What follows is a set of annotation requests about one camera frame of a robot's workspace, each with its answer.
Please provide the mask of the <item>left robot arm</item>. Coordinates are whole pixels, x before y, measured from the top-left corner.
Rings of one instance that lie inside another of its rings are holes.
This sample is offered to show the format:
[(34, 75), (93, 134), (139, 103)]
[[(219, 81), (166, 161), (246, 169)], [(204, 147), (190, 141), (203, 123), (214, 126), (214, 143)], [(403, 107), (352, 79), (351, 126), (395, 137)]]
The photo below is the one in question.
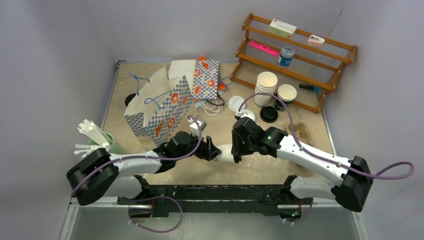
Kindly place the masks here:
[(112, 154), (105, 148), (98, 148), (72, 167), (66, 177), (72, 187), (71, 196), (86, 206), (102, 198), (119, 178), (166, 172), (174, 168), (177, 161), (191, 156), (217, 160), (222, 153), (210, 136), (202, 138), (180, 131), (145, 153)]

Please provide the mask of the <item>checkered paper bag blue handles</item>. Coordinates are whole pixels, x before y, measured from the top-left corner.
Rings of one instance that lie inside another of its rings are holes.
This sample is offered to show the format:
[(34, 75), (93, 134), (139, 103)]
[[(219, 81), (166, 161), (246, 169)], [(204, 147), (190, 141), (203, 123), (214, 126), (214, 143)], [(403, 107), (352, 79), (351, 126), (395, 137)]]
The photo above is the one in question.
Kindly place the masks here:
[(197, 113), (186, 78), (170, 78), (163, 67), (137, 91), (124, 117), (141, 148), (147, 150), (185, 131), (190, 125), (189, 116), (196, 117)]

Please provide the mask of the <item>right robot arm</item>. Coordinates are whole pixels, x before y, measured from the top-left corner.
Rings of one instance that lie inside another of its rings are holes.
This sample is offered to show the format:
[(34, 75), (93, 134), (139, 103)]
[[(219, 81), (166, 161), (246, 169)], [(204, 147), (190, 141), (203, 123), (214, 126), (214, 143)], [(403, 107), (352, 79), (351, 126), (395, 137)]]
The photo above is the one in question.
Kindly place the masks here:
[(331, 155), (309, 145), (299, 146), (293, 135), (276, 127), (263, 130), (253, 120), (242, 117), (232, 127), (234, 161), (242, 156), (259, 153), (289, 160), (320, 174), (323, 178), (289, 176), (280, 196), (288, 204), (298, 199), (321, 198), (335, 200), (342, 207), (361, 212), (373, 185), (367, 161)]

